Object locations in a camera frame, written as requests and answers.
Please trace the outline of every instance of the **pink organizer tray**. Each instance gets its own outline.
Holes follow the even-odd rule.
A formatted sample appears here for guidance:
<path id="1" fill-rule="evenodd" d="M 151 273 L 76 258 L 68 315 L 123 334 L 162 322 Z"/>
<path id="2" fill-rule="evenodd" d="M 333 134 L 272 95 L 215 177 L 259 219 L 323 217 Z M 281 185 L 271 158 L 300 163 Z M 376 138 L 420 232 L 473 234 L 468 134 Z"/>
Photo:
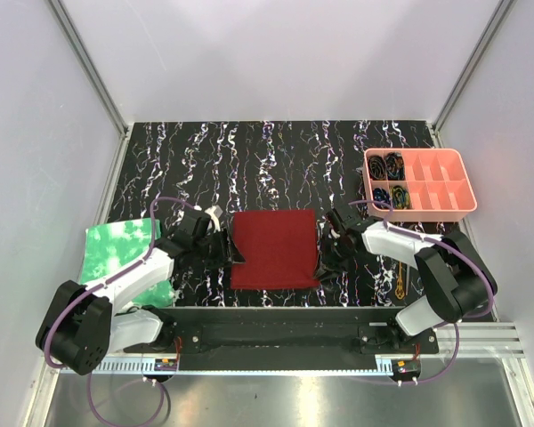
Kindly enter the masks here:
<path id="1" fill-rule="evenodd" d="M 405 181 L 374 181 L 370 179 L 368 158 L 401 153 Z M 390 192 L 401 185 L 409 193 L 410 208 L 394 209 L 393 222 L 457 222 L 477 208 L 471 182 L 463 159 L 454 149 L 367 149 L 364 152 L 364 188 L 368 199 L 375 188 Z M 370 215 L 385 217 L 387 209 L 368 204 Z"/>

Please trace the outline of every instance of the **table surface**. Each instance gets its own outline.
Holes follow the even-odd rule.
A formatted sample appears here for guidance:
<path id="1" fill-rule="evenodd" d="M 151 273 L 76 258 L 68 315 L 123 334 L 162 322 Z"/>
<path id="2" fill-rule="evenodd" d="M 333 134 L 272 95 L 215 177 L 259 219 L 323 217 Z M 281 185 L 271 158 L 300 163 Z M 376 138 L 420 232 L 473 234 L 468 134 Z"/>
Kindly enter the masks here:
<path id="1" fill-rule="evenodd" d="M 379 147 L 433 148 L 433 140 L 422 121 L 137 123 L 109 222 L 147 217 L 155 197 L 169 196 L 203 208 L 219 205 L 229 225 L 241 210 L 310 208 L 322 227 L 333 203 L 365 198 L 364 150 Z M 157 217 L 170 227 L 180 211 L 162 205 Z M 456 224 L 402 226 L 446 233 Z M 173 286 L 176 306 L 406 305 L 423 287 L 410 269 L 409 294 L 398 300 L 398 268 L 394 260 L 366 255 L 342 277 L 307 290 L 232 290 L 229 269 L 184 271 L 173 276 Z M 404 286 L 407 274 L 403 265 Z"/>
<path id="2" fill-rule="evenodd" d="M 441 369 L 438 360 L 426 362 L 424 376 Z M 138 425 L 158 405 L 158 392 L 147 384 L 123 390 L 134 380 L 93 378 L 99 412 L 117 425 Z M 495 359 L 459 359 L 439 381 L 401 389 L 332 377 L 176 376 L 165 385 L 165 406 L 154 426 L 521 426 Z M 100 425 L 88 410 L 84 377 L 60 377 L 45 425 Z"/>

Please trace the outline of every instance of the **green tie-dye towel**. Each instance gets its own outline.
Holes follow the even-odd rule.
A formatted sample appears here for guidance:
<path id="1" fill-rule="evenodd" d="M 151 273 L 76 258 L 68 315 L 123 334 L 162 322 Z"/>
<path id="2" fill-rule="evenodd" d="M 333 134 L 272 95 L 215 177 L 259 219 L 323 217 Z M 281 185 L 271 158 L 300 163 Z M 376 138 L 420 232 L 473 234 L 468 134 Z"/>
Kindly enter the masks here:
<path id="1" fill-rule="evenodd" d="M 86 235 L 81 283 L 102 278 L 144 254 L 150 243 L 150 218 L 97 225 L 87 229 Z M 167 280 L 156 283 L 134 298 L 133 304 L 170 307 L 174 305 L 174 290 Z"/>

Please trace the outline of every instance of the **black and white patterned surface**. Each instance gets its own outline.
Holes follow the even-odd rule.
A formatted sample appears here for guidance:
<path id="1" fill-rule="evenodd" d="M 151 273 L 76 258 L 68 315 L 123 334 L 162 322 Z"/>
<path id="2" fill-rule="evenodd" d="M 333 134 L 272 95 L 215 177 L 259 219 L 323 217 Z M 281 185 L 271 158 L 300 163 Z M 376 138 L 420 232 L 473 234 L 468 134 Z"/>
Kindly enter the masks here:
<path id="1" fill-rule="evenodd" d="M 135 124 L 109 221 L 147 217 L 155 197 L 169 196 L 219 205 L 224 223 L 241 210 L 311 208 L 322 228 L 333 203 L 365 198 L 360 168 L 364 150 L 374 147 L 432 148 L 433 141 L 418 121 Z M 169 205 L 157 212 L 167 227 L 180 215 Z M 403 226 L 444 233 L 455 224 Z M 389 258 L 361 256 L 342 277 L 309 290 L 234 291 L 229 270 L 189 270 L 175 275 L 173 286 L 178 306 L 404 305 L 422 287 L 414 271 L 409 295 L 397 300 L 398 267 Z"/>

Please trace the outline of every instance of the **robotic arm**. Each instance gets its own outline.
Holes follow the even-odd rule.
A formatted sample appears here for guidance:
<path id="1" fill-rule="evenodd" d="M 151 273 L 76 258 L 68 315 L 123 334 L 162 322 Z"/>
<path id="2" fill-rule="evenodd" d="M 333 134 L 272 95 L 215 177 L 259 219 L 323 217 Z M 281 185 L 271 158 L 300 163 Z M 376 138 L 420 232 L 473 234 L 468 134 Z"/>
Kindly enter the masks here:
<path id="1" fill-rule="evenodd" d="M 487 289 L 462 260 L 437 246 L 439 241 L 457 249 L 472 261 L 488 280 L 492 294 L 497 292 L 495 279 L 465 234 L 456 230 L 447 236 L 418 234 L 386 225 L 381 219 L 362 220 L 348 205 L 328 213 L 332 230 L 323 236 L 316 277 L 332 278 L 347 269 L 355 254 L 385 255 L 419 271 L 425 295 L 400 311 L 389 325 L 395 342 L 405 342 L 430 327 L 456 323 L 488 300 Z"/>
<path id="2" fill-rule="evenodd" d="M 142 307 L 125 312 L 138 294 L 170 278 L 176 269 L 201 266 L 210 270 L 229 267 L 245 260 L 221 230 L 216 206 L 205 212 L 186 211 L 179 226 L 155 242 L 142 257 L 107 277 L 85 285 L 62 284 L 47 311 L 36 337 L 45 349 L 53 323 L 87 289 L 98 287 L 61 322 L 52 337 L 50 353 L 80 375 L 92 372 L 108 352 L 147 343 L 155 352 L 168 349 L 174 341 L 174 319 L 164 310 Z M 385 255 L 418 270 L 425 295 L 376 328 L 381 346 L 360 346 L 362 353 L 407 352 L 428 332 L 444 322 L 455 323 L 488 300 L 485 281 L 492 294 L 497 285 L 468 238 L 459 231 L 447 236 L 418 234 L 385 224 L 377 218 L 362 220 L 357 209 L 338 206 L 328 212 L 331 230 L 320 241 L 319 266 L 315 277 L 336 277 L 347 271 L 355 254 Z M 483 280 L 461 259 L 435 245 L 449 245 L 481 270 Z M 249 342 L 241 340 L 242 345 Z"/>
<path id="3" fill-rule="evenodd" d="M 120 270 L 84 285 L 73 281 L 62 284 L 37 334 L 37 347 L 45 348 L 53 322 L 68 305 L 99 284 L 104 286 L 78 304 L 57 329 L 50 350 L 52 356 L 85 375 L 109 352 L 138 343 L 150 343 L 155 351 L 169 347 L 174 329 L 168 326 L 173 321 L 161 310 L 143 307 L 133 313 L 121 311 L 134 297 L 170 278 L 174 268 L 200 262 L 214 270 L 243 262 L 227 230 L 220 230 L 217 217 L 221 212 L 217 206 L 205 212 L 186 211 L 180 225 L 155 242 L 150 256 L 140 256 Z"/>

